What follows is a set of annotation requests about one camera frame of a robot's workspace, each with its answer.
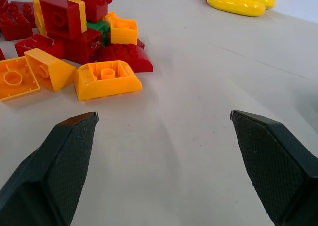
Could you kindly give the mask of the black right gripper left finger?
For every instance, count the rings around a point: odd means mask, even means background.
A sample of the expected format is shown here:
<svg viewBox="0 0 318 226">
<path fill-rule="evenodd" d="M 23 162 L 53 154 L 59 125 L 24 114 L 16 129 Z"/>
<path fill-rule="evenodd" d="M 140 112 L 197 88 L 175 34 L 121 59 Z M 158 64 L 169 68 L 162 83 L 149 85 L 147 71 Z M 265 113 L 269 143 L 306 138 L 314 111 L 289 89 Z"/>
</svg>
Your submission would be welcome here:
<svg viewBox="0 0 318 226">
<path fill-rule="evenodd" d="M 98 120 L 88 112 L 54 126 L 0 190 L 0 226 L 70 226 Z"/>
</svg>

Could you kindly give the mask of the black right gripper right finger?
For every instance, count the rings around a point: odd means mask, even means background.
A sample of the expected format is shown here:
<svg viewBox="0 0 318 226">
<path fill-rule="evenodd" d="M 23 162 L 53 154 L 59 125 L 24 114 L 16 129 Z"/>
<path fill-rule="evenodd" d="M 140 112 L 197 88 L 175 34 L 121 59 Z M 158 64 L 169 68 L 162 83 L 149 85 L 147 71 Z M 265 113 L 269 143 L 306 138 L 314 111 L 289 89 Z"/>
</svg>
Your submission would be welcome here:
<svg viewBox="0 0 318 226">
<path fill-rule="evenodd" d="M 275 226 L 318 226 L 318 158 L 280 122 L 230 113 L 246 171 Z"/>
</svg>

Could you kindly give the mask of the upside-down curved yellow plastic brick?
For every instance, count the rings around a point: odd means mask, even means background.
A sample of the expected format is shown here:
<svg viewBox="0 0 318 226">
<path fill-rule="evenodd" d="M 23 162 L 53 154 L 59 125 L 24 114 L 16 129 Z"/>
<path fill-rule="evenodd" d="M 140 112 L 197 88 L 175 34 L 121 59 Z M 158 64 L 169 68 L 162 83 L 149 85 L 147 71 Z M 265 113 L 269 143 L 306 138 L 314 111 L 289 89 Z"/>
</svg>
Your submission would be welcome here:
<svg viewBox="0 0 318 226">
<path fill-rule="evenodd" d="M 74 75 L 78 100 L 90 100 L 142 90 L 142 84 L 127 62 L 116 60 L 88 63 Z"/>
</svg>

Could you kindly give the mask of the upside-down yellow square plastic brick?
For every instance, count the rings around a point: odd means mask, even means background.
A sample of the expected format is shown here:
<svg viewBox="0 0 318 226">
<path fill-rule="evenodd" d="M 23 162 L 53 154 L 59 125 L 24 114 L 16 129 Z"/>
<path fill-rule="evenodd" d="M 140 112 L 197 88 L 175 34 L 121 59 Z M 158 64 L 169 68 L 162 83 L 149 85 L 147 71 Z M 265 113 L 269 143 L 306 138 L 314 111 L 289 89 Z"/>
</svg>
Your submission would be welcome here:
<svg viewBox="0 0 318 226">
<path fill-rule="evenodd" d="M 39 90 L 39 83 L 25 57 L 0 61 L 0 101 Z"/>
</svg>

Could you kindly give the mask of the red curved plastic brick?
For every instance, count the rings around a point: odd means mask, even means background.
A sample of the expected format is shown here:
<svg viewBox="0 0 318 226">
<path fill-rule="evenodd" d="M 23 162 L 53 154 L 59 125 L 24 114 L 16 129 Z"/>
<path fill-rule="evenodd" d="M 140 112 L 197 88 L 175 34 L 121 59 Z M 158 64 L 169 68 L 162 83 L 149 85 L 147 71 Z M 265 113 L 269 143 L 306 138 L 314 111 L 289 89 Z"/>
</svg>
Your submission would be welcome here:
<svg viewBox="0 0 318 226">
<path fill-rule="evenodd" d="M 98 62 L 121 60 L 129 64 L 135 73 L 153 72 L 154 67 L 145 50 L 134 44 L 112 44 L 97 55 Z"/>
</svg>

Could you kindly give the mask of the green plastic building brick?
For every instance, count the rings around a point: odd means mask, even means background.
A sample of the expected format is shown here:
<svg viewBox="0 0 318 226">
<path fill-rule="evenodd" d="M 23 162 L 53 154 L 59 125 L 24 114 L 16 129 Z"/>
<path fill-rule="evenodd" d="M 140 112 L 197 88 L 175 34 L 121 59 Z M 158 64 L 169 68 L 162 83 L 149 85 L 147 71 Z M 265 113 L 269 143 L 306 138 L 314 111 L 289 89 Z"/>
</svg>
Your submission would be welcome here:
<svg viewBox="0 0 318 226">
<path fill-rule="evenodd" d="M 101 32 L 102 35 L 102 47 L 105 48 L 110 42 L 110 24 L 101 20 L 98 23 L 87 23 L 87 27 L 96 31 Z"/>
</svg>

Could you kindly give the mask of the orange plastic building brick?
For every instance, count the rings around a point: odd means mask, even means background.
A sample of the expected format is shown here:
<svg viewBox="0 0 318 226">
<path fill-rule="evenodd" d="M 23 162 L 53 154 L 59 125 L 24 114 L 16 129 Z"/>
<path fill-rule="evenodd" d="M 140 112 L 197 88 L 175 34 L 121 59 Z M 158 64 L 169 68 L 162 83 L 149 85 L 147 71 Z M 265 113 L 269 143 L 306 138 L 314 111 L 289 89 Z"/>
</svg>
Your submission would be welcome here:
<svg viewBox="0 0 318 226">
<path fill-rule="evenodd" d="M 119 16 L 115 12 L 109 12 L 106 16 L 104 16 L 103 20 L 111 25 L 111 22 L 117 20 L 118 18 Z"/>
</svg>

